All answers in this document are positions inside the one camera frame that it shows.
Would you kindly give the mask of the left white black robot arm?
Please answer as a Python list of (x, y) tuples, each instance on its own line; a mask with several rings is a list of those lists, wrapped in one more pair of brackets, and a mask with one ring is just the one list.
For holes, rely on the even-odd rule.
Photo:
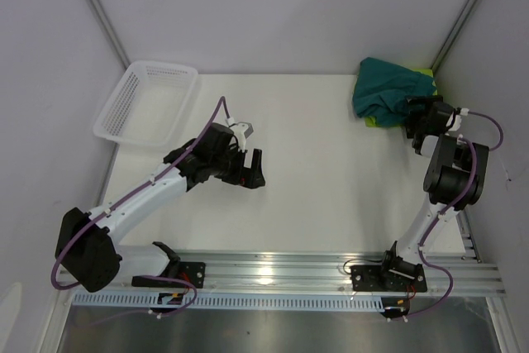
[(184, 263), (161, 241), (148, 246), (124, 246), (124, 237), (156, 209), (189, 192), (211, 177), (248, 189), (265, 186), (262, 151), (255, 149), (245, 165), (249, 122), (229, 119), (212, 123), (198, 138), (170, 151), (145, 182), (116, 203), (63, 217), (55, 258), (75, 284), (96, 293), (115, 279), (129, 279), (137, 288), (200, 289), (202, 263)]

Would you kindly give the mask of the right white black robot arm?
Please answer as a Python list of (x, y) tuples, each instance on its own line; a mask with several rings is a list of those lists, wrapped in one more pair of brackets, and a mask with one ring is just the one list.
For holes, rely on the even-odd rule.
[(410, 97), (404, 122), (415, 153), (430, 159), (423, 182), (425, 201), (412, 225), (384, 254), (377, 270), (386, 289), (424, 281), (423, 265), (441, 228), (475, 204), (484, 190), (491, 148), (454, 134), (467, 108), (452, 107), (440, 95)]

